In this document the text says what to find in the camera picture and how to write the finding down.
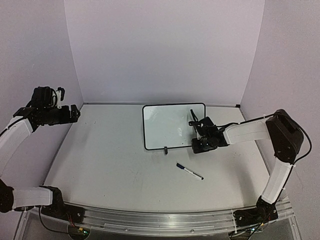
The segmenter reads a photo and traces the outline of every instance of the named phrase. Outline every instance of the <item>white table surface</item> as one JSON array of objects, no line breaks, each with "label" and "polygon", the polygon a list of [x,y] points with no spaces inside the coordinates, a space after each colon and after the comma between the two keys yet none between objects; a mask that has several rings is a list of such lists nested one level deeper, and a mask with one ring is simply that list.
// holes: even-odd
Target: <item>white table surface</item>
[{"label": "white table surface", "polygon": [[[148,212],[194,212],[255,205],[269,174],[254,141],[194,154],[191,147],[147,151],[142,105],[84,105],[46,185],[65,202]],[[206,107],[217,125],[244,120],[233,107]],[[197,180],[177,163],[204,177]]]}]

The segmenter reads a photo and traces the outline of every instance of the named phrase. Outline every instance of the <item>dry erase marker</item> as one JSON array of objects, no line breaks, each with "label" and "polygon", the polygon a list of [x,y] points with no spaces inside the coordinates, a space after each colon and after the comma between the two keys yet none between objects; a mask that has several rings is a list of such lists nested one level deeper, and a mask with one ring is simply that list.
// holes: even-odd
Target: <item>dry erase marker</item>
[{"label": "dry erase marker", "polygon": [[193,171],[187,169],[186,167],[182,166],[179,163],[176,163],[176,166],[182,170],[185,170],[187,173],[190,173],[191,175],[193,175],[194,177],[196,177],[197,179],[203,180],[204,178],[196,173],[194,173]]}]

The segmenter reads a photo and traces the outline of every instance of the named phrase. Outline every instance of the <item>whiteboard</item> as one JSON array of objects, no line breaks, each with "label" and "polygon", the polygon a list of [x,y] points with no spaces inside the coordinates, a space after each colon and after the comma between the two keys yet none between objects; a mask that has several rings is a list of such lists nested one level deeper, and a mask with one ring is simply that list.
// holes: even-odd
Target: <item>whiteboard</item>
[{"label": "whiteboard", "polygon": [[147,150],[159,150],[167,147],[191,147],[191,141],[197,134],[189,122],[191,114],[199,120],[206,116],[203,103],[146,105],[142,108],[144,147]]}]

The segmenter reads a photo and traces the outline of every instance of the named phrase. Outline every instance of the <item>white backdrop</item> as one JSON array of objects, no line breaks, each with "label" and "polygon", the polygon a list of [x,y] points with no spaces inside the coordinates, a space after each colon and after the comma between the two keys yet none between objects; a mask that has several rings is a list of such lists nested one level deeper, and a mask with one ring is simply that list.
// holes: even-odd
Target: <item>white backdrop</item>
[{"label": "white backdrop", "polygon": [[65,0],[85,102],[240,104],[264,0]]}]

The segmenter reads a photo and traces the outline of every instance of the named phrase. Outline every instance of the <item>white wall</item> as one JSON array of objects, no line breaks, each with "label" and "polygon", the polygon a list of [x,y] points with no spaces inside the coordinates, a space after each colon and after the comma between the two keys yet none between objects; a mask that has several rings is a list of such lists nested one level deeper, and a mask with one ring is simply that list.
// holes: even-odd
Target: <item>white wall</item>
[{"label": "white wall", "polygon": [[65,0],[85,102],[241,102],[264,0]]},{"label": "white wall", "polygon": [[[63,103],[81,107],[64,1],[2,0],[0,22],[0,129],[38,86],[64,87]],[[40,127],[13,155],[1,179],[16,187],[40,185],[69,127]],[[0,239],[12,239],[19,215],[0,214]]]},{"label": "white wall", "polygon": [[[320,2],[267,0],[241,108],[250,119],[283,108],[310,135],[312,153],[287,184],[304,240],[320,236]],[[261,142],[273,165],[273,148]],[[305,144],[301,153],[308,150]]]}]

